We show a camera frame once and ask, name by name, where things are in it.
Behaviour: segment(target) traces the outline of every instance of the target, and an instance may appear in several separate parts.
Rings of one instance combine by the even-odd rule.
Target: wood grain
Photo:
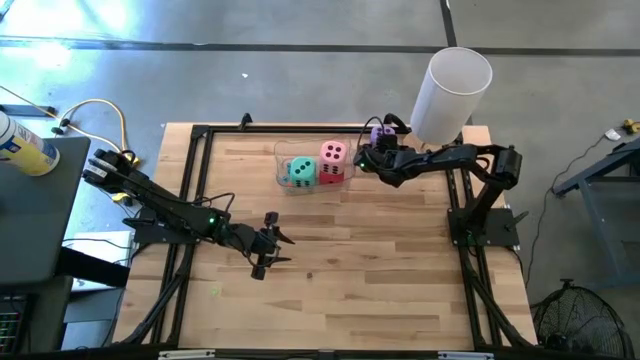
[[[155,181],[174,193],[180,188],[191,126],[166,126]],[[261,225],[265,212],[278,211],[282,231],[296,241],[284,244],[281,254],[293,260],[256,281],[237,252],[199,245],[181,347],[470,349],[460,264],[446,226],[444,175],[423,174],[395,189],[357,173],[343,191],[290,196],[274,179],[274,146],[284,136],[323,137],[216,135],[205,195],[235,192],[232,221],[253,226]],[[466,127],[464,137],[490,143],[482,126]],[[355,147],[356,136],[345,139]],[[422,145],[411,136],[404,142]],[[198,159],[201,153],[199,146]],[[191,198],[199,168],[198,160]],[[482,184],[475,177],[472,181],[477,193]],[[462,193],[460,199],[464,204]],[[215,202],[224,204],[223,199]],[[152,245],[133,261],[114,339],[131,333],[155,301],[166,251],[166,246]],[[496,301],[521,334],[535,341],[516,259],[493,248],[487,258]],[[165,336],[173,302],[170,307]],[[480,312],[488,340],[484,307]]]

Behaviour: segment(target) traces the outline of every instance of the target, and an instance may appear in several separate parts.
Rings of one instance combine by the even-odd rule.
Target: white cylinder
[[[455,140],[492,77],[489,61],[473,50],[438,51],[429,62],[411,114],[413,133],[428,144]]]
[[[0,164],[11,164],[31,176],[49,173],[58,165],[55,146],[0,112]]]

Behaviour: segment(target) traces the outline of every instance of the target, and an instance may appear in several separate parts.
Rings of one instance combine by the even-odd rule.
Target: concrete floor
[[[636,1],[450,0],[459,45],[637,48]],[[17,0],[0,34],[189,43],[444,46],[437,0]],[[429,54],[99,51],[0,48],[1,83],[38,103],[65,109],[90,97],[117,103],[129,144],[153,174],[167,122],[254,120],[357,122],[393,112],[408,120]],[[490,56],[493,84],[474,114],[497,144],[523,154],[520,184],[507,193],[529,261],[542,196],[555,174],[604,131],[639,118],[640,58]],[[0,94],[0,103],[15,103]],[[118,140],[116,117],[100,105],[78,111],[88,131]],[[53,123],[26,120],[43,133]],[[101,147],[93,143],[92,149]],[[614,146],[603,142],[571,175]],[[81,185],[67,234],[125,229],[122,210]],[[598,247],[582,199],[550,198],[528,293],[538,301],[560,286],[602,279]],[[640,287],[601,292],[640,349]],[[103,295],[115,302],[116,294]],[[96,315],[94,320],[111,316]],[[82,331],[86,333],[86,323]],[[96,329],[104,332],[104,321]],[[65,339],[66,347],[99,340]]]

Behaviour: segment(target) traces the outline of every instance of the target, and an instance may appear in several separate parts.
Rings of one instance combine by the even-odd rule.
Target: yellow cable
[[[96,103],[96,102],[107,104],[107,105],[111,106],[116,111],[116,113],[118,113],[118,116],[120,117],[120,131],[121,131],[121,136],[122,136],[122,150],[127,150],[127,143],[126,143],[126,137],[125,137],[124,115],[122,114],[122,111],[120,111],[120,109],[114,103],[112,103],[109,100],[89,99],[89,100],[82,101],[82,102],[77,103],[77,104],[73,105],[72,107],[70,107],[69,110],[65,111],[65,113],[61,117],[59,117],[59,116],[56,116],[56,115],[52,114],[51,112],[41,108],[40,106],[34,104],[33,102],[25,99],[24,97],[16,94],[15,92],[7,89],[6,87],[4,87],[2,85],[0,85],[0,88],[3,89],[4,91],[10,93],[11,95],[17,97],[18,99],[28,103],[29,105],[31,105],[34,108],[36,108],[39,111],[41,111],[42,113],[47,114],[47,115],[51,116],[54,119],[57,119],[58,121],[62,121],[62,119],[67,118],[67,115],[69,115],[71,112],[73,112],[74,110],[78,109],[82,105],[85,105],[85,104],[88,104],[88,103]],[[86,137],[89,137],[89,138],[92,138],[92,139],[96,139],[96,140],[100,140],[100,141],[103,141],[103,142],[109,144],[114,149],[116,149],[116,151],[118,151],[118,152],[122,151],[122,150],[120,150],[120,148],[116,144],[114,144],[109,139],[103,138],[102,136],[98,136],[98,135],[94,135],[94,134],[88,133],[88,132],[86,132],[84,130],[81,130],[80,128],[78,128],[78,127],[76,127],[74,125],[71,125],[71,124],[69,124],[67,126],[69,128],[71,128],[72,130],[77,131],[77,132],[79,132],[80,134],[82,134],[82,135],[84,135]]]

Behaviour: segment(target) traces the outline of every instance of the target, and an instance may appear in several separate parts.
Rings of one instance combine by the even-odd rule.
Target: electric fan
[[[546,349],[633,359],[633,346],[618,314],[593,291],[563,280],[533,305],[536,335]]]

